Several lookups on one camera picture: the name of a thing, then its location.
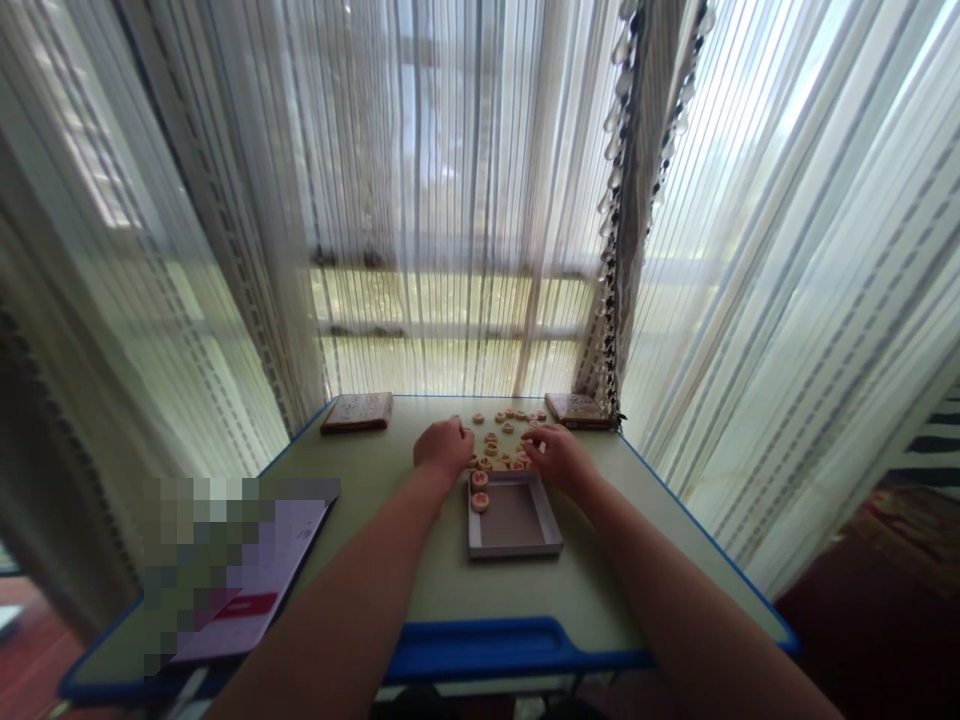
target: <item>blue table edge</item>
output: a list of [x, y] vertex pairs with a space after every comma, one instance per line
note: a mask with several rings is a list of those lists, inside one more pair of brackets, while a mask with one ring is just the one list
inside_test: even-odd
[[[304, 428], [260, 472], [262, 477], [273, 467], [300, 437], [307, 432], [340, 396], [332, 398], [307, 422]], [[514, 398], [513, 396], [483, 395], [397, 395], [395, 397], [464, 397], [464, 398]], [[693, 516], [687, 507], [660, 478], [636, 448], [619, 433], [631, 452], [657, 479], [687, 517], [702, 532], [717, 552], [723, 556], [743, 582], [760, 599], [787, 635], [787, 640], [777, 643], [784, 652], [796, 654], [800, 641], [793, 629], [780, 616], [776, 608], [757, 590], [743, 571], [717, 544], [713, 536]], [[157, 675], [144, 678], [142, 682], [75, 684], [74, 676], [86, 660], [104, 643], [110, 634], [143, 601], [141, 596], [73, 663], [60, 681], [59, 693], [65, 700], [78, 704], [124, 703], [143, 699], [173, 698], [180, 692], [185, 678]], [[493, 678], [536, 675], [583, 675], [590, 672], [650, 669], [656, 667], [649, 650], [585, 653], [578, 650], [567, 637], [560, 623], [552, 617], [500, 618], [491, 620], [467, 620], [436, 623], [406, 623], [394, 651], [390, 667], [384, 676], [384, 685], [402, 685], [413, 682], [452, 682], [457, 680], [485, 680]], [[226, 686], [230, 673], [211, 672], [197, 691], [197, 698], [215, 697]]]

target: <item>green table surface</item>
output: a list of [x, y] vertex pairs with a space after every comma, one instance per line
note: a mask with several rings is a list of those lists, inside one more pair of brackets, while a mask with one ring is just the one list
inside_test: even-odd
[[[412, 449], [434, 420], [459, 414], [477, 435], [496, 432], [500, 446], [516, 454], [525, 423], [506, 434], [494, 422], [512, 406], [545, 409], [542, 399], [394, 398], [385, 431], [321, 436], [322, 413], [269, 466], [262, 477], [338, 477], [341, 494], [307, 557], [294, 593], [319, 573], [337, 551], [386, 503], [413, 469]], [[471, 422], [482, 412], [482, 425]], [[627, 442], [612, 432], [577, 432], [600, 472], [695, 562], [781, 646], [792, 632], [735, 565], [719, 550]], [[558, 558], [471, 561], [467, 556], [464, 487], [447, 498], [420, 559], [407, 622], [443, 622], [550, 616], [584, 653], [645, 649], [643, 632], [631, 617], [593, 528], [565, 496], [548, 487], [563, 534]], [[109, 686], [142, 680], [141, 613], [135, 608], [78, 664], [72, 687]]]

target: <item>person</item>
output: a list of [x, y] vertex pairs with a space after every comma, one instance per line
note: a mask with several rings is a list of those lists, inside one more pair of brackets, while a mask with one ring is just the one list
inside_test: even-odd
[[[569, 430], [543, 425], [522, 439], [543, 479], [593, 525], [658, 666], [690, 715], [840, 717], [773, 641], [600, 475]], [[413, 447], [410, 478], [290, 604], [207, 718], [370, 715], [420, 554], [473, 449], [473, 433], [459, 419], [424, 431]]]

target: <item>red label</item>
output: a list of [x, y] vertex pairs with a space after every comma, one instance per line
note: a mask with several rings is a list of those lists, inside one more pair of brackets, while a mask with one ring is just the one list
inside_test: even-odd
[[235, 597], [224, 606], [223, 610], [217, 613], [214, 620], [229, 620], [235, 617], [266, 615], [273, 609], [274, 603], [277, 602], [277, 597], [277, 593]]

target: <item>table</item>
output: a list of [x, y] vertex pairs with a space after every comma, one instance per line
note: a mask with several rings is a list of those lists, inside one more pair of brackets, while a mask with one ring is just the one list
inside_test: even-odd
[[[339, 477], [341, 495], [307, 557], [294, 588], [299, 593], [344, 543], [397, 491], [412, 470], [412, 448], [434, 420], [459, 414], [472, 425], [478, 447], [499, 430], [494, 414], [512, 405], [544, 408], [542, 399], [396, 396], [386, 431], [321, 436], [330, 405], [266, 468], [265, 478]], [[506, 438], [516, 438], [517, 432]], [[642, 508], [783, 649], [793, 632], [642, 457], [618, 434], [578, 432], [600, 472]], [[385, 685], [476, 681], [653, 667], [643, 633], [631, 617], [592, 527], [565, 496], [548, 488], [565, 546], [558, 558], [470, 561], [465, 485], [450, 493], [417, 570], [407, 623]], [[144, 700], [142, 614], [133, 606], [65, 676], [61, 695], [90, 704]], [[228, 677], [211, 674], [199, 697], [215, 695]], [[149, 693], [174, 696], [179, 682]]]

